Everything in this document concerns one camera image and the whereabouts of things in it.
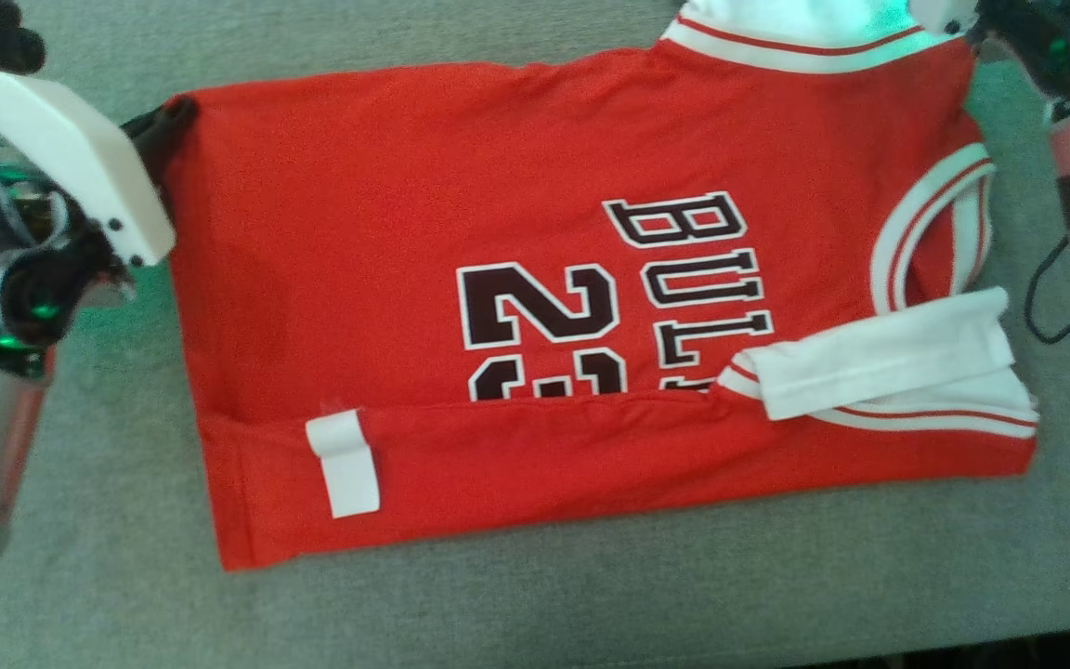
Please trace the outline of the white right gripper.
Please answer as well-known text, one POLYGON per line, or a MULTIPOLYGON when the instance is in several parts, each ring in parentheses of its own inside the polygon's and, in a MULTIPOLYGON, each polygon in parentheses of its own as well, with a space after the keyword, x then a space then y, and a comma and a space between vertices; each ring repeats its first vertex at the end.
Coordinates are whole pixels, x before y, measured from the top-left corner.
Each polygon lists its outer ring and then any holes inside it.
POLYGON ((910 0, 906 7, 927 33, 963 35, 978 21, 977 0, 910 0))

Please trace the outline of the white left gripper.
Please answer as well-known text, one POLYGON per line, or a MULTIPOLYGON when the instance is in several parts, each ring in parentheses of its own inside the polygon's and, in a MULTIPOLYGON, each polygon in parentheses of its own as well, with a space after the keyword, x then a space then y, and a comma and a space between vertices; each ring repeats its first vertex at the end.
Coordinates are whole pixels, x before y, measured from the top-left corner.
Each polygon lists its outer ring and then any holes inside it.
POLYGON ((120 128, 65 85, 0 72, 0 136, 87 216, 119 221, 107 238, 124 261, 157 264, 175 246, 156 187, 198 111, 195 98, 171 98, 120 128))

